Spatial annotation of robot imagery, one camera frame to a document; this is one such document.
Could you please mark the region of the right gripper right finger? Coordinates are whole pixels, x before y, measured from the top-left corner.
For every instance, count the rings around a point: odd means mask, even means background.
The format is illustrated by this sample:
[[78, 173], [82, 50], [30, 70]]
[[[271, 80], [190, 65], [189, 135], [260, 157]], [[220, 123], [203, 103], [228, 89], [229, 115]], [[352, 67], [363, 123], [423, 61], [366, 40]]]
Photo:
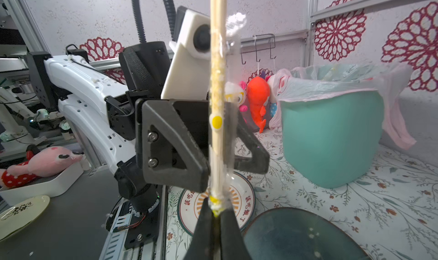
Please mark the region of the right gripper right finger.
[[251, 260], [232, 209], [220, 214], [220, 253], [222, 260]]

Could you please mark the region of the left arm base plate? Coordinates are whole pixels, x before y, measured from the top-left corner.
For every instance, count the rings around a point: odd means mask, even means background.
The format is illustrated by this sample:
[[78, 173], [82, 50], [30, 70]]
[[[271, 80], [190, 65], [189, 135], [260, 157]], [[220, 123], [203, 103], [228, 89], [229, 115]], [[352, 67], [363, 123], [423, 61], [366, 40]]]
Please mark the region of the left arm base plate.
[[161, 194], [156, 192], [153, 199], [155, 203], [142, 213], [134, 210], [130, 201], [121, 197], [107, 214], [104, 228], [111, 234], [124, 236], [125, 250], [156, 241]]

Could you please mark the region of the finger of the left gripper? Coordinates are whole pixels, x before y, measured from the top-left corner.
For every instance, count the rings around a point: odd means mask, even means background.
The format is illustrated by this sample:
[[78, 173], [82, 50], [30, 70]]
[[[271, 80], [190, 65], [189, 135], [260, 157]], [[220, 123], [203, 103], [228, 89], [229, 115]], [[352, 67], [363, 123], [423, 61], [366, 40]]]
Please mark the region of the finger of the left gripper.
[[[235, 154], [236, 139], [239, 138], [252, 154], [242, 157]], [[249, 129], [238, 111], [237, 105], [225, 104], [225, 164], [238, 171], [266, 174], [269, 170], [270, 155]]]

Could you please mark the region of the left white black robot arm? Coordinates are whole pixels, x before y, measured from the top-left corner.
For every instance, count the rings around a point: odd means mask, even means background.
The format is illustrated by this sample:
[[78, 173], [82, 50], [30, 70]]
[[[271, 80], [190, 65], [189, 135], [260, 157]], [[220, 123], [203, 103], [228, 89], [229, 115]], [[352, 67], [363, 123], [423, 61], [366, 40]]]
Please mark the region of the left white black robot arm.
[[65, 55], [30, 52], [27, 60], [40, 101], [85, 134], [120, 195], [147, 215], [157, 208], [162, 185], [207, 188], [210, 55], [178, 45], [170, 58], [163, 42], [149, 42], [121, 57], [126, 85], [93, 68], [73, 44]]

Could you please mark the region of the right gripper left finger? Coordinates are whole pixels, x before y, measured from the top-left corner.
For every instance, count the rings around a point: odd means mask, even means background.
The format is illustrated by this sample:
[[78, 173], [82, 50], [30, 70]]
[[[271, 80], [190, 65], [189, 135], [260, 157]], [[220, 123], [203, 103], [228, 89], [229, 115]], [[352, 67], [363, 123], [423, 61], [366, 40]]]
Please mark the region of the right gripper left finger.
[[212, 260], [214, 249], [214, 215], [209, 206], [209, 198], [202, 204], [192, 242], [184, 260]]

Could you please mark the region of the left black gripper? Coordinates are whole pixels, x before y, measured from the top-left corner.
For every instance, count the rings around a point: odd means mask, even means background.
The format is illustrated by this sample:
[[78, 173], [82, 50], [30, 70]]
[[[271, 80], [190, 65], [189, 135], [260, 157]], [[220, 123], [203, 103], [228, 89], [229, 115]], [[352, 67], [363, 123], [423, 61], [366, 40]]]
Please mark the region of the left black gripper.
[[203, 193], [209, 180], [208, 102], [161, 99], [171, 65], [164, 42], [127, 47], [119, 59], [128, 91], [105, 102], [110, 127], [136, 140], [136, 155], [118, 162], [115, 176]]

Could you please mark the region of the chopsticks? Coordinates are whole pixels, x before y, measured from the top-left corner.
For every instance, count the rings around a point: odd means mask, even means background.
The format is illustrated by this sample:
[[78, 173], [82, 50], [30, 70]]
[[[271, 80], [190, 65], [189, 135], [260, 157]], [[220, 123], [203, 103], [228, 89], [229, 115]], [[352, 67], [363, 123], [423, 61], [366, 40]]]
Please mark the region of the chopsticks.
[[210, 0], [211, 6], [211, 81], [209, 89], [209, 162], [211, 181], [209, 204], [215, 217], [225, 210], [224, 111], [227, 0]]

